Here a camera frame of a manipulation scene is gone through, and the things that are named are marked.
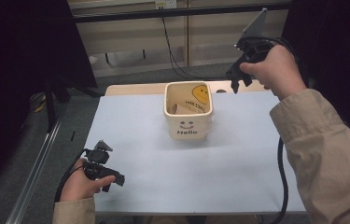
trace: cable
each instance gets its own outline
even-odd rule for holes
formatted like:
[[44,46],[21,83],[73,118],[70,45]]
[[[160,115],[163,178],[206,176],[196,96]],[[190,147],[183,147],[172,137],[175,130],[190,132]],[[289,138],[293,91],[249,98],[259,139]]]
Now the cable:
[[62,189],[64,186],[64,183],[66,183],[67,179],[70,177],[70,175],[76,171],[77,169],[79,169],[80,167],[76,168],[75,170],[72,171],[73,166],[76,164],[76,161],[81,157],[82,153],[84,153],[86,151],[86,149],[82,149],[77,155],[76,157],[73,159],[73,161],[70,163],[70,166],[67,168],[66,173],[64,173],[61,182],[59,183],[58,188],[56,189],[56,193],[55,193],[55,203],[57,203],[60,199],[61,199],[61,194],[62,194]]
[[263,224],[264,223],[264,215],[260,215],[261,217],[261,222],[259,222],[259,224]]
[[272,224],[280,223],[286,214],[287,204],[288,204],[288,184],[285,174],[285,168],[283,167],[283,141],[279,138],[279,144],[277,146],[277,163],[279,166],[280,177],[282,178],[283,184],[283,203],[282,209],[280,210],[279,216],[272,222]]
[[242,44],[242,42],[245,42],[246,40],[263,40],[263,41],[272,41],[275,42],[279,45],[284,46],[288,51],[290,51],[290,53],[292,53],[294,55],[294,49],[288,44],[288,42],[282,38],[271,38],[271,37],[265,37],[265,36],[247,36],[244,38],[241,38],[238,43],[236,44],[236,46],[239,46]]
[[[171,44],[170,44],[170,41],[169,41],[169,36],[168,36],[168,32],[167,32],[167,29],[166,29],[166,24],[165,24],[165,19],[162,17],[162,23],[163,23],[163,29],[164,29],[164,32],[165,32],[165,38],[166,38],[166,43],[168,45],[168,49],[169,49],[169,59],[171,60],[171,66],[173,68],[173,70],[175,71],[175,73],[182,77],[182,78],[187,78],[187,79],[194,79],[194,78],[197,78],[197,79],[202,79],[202,80],[206,80],[208,81],[209,79],[207,78],[203,78],[203,77],[196,77],[194,75],[191,75],[191,74],[188,74],[186,71],[184,71],[180,65],[178,65],[177,61],[175,60],[175,56],[174,54],[172,53],[172,49],[171,49]],[[174,62],[175,62],[175,65],[177,66],[177,68],[184,74],[184,75],[181,75],[181,74],[178,74],[177,71],[175,70],[175,67],[174,67]]]

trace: handheld controller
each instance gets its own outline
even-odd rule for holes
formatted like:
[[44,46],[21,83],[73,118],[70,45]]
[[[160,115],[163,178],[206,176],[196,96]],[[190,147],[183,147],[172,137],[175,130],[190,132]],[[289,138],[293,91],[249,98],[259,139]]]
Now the handheld controller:
[[[100,140],[94,150],[85,149],[87,161],[84,163],[84,172],[88,179],[95,180],[103,178],[108,175],[116,177],[114,183],[123,186],[125,183],[125,176],[118,171],[104,167],[101,164],[105,164],[110,157],[107,151],[113,151],[103,140]],[[110,185],[104,186],[102,191],[108,192]]]
[[239,68],[241,63],[258,63],[264,61],[273,44],[270,41],[245,37],[241,38],[235,47],[243,51],[244,54],[231,66],[226,75],[231,81],[233,92],[237,93],[239,80],[242,80],[245,86],[249,86],[252,83],[250,75],[244,73]]

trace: black panel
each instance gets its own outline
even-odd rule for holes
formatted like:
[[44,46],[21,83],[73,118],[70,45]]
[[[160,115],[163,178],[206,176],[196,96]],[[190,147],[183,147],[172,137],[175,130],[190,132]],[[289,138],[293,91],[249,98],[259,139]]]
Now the black panel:
[[283,37],[350,127],[350,1],[297,2],[303,5],[289,11]]
[[46,23],[71,17],[65,0],[0,1],[0,168],[15,149],[29,113],[29,98],[49,81],[55,91],[65,77],[96,86],[89,60],[73,23]]

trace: cup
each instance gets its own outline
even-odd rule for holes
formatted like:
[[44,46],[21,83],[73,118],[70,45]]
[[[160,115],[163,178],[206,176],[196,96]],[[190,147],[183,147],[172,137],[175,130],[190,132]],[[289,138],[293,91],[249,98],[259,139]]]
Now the cup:
[[171,82],[165,87],[164,115],[173,139],[203,139],[211,130],[213,104],[204,81]]

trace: sleeve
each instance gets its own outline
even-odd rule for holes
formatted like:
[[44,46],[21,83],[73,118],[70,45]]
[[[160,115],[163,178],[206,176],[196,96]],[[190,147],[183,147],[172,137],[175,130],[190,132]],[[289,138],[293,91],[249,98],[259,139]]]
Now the sleeve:
[[95,224],[95,201],[93,198],[55,203],[53,224]]
[[312,223],[350,223],[350,129],[318,92],[304,90],[271,111]]

